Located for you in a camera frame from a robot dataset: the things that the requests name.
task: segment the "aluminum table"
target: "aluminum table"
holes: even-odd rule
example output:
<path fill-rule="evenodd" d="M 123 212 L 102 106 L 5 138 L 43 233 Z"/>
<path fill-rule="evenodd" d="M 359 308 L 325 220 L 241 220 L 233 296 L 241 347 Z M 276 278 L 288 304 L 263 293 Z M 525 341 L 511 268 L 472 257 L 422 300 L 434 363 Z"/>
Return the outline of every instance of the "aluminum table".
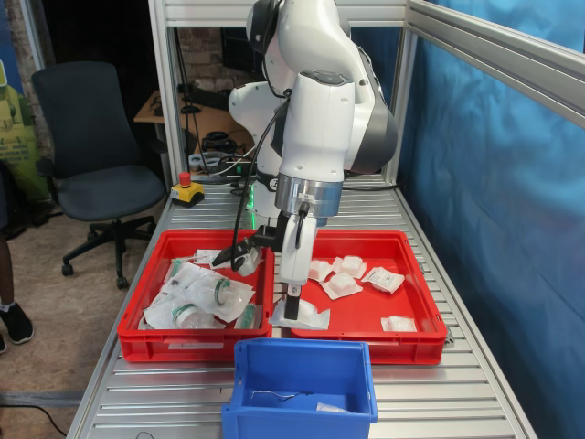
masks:
<path fill-rule="evenodd" d="M 347 184 L 371 187 L 384 182 L 379 177 L 359 177 Z M 85 391 L 69 439 L 222 437 L 220 408 L 231 395 L 232 366 L 128 363 L 122 357 L 116 327 L 161 232 L 233 228 L 239 199 L 230 190 L 229 186 L 206 186 L 205 201 L 192 209 L 167 203 Z M 255 229 L 260 221 L 248 213 L 241 227 Z M 372 367 L 378 423 L 371 426 L 369 437 L 536 438 L 400 191 L 344 191 L 339 215 L 327 227 L 404 231 L 454 338 L 454 343 L 445 346 L 438 366 Z M 275 281 L 276 291 L 285 291 L 278 274 Z"/>

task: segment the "green poster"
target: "green poster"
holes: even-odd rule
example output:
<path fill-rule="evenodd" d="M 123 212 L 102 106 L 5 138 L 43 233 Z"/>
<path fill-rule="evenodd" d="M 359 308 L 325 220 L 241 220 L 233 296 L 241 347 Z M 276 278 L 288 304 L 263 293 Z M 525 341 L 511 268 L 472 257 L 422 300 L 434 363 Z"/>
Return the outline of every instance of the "green poster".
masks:
<path fill-rule="evenodd" d="M 0 0 L 0 160 L 7 164 L 29 200 L 48 198 L 47 183 L 36 171 L 35 163 L 39 158 L 4 1 Z"/>

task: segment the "robotic arm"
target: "robotic arm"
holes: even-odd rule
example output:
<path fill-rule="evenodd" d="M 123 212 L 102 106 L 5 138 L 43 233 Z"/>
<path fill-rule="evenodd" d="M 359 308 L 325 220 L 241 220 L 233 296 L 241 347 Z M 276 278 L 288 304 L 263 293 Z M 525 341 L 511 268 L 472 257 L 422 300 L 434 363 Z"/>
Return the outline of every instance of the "robotic arm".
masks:
<path fill-rule="evenodd" d="M 265 52 L 270 81 L 232 92 L 234 118 L 254 135 L 258 122 L 270 120 L 281 104 L 267 95 L 267 86 L 278 95 L 292 90 L 292 96 L 271 133 L 273 151 L 264 146 L 266 154 L 282 158 L 278 225 L 260 228 L 255 242 L 243 247 L 270 245 L 281 252 L 280 276 L 289 285 L 285 316 L 296 319 L 317 227 L 339 210 L 344 170 L 378 171 L 394 155 L 397 127 L 371 61 L 349 38 L 335 0 L 260 0 L 247 31 L 252 47 Z"/>

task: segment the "person's leg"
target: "person's leg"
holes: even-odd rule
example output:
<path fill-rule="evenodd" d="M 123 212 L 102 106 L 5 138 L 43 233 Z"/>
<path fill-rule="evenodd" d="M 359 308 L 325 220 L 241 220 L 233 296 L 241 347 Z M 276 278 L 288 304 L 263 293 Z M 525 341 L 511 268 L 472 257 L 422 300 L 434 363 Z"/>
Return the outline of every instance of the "person's leg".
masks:
<path fill-rule="evenodd" d="M 8 335 L 16 345 L 28 342 L 34 335 L 33 324 L 15 302 L 10 249 L 0 233 L 0 318 L 8 329 Z"/>
<path fill-rule="evenodd" d="M 15 301 L 10 249 L 2 233 L 0 233 L 0 301 L 2 305 L 11 305 Z"/>

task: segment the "chair base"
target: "chair base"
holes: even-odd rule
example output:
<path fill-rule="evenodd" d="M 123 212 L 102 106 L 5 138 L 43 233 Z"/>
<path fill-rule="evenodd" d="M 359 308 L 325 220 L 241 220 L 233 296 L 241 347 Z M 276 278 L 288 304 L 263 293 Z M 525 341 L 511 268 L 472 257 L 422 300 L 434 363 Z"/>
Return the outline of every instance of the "chair base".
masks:
<path fill-rule="evenodd" d="M 146 224 L 148 224 L 148 231 L 138 230 L 139 227 Z M 154 217 L 143 217 L 124 223 L 116 220 L 112 224 L 90 224 L 88 241 L 63 257 L 61 273 L 64 276 L 71 276 L 73 274 L 73 266 L 69 262 L 72 259 L 106 242 L 114 241 L 116 244 L 116 272 L 118 274 L 116 285 L 121 290 L 128 288 L 128 281 L 122 271 L 122 255 L 126 252 L 125 240 L 149 241 L 153 237 L 155 227 L 156 222 L 154 221 Z"/>

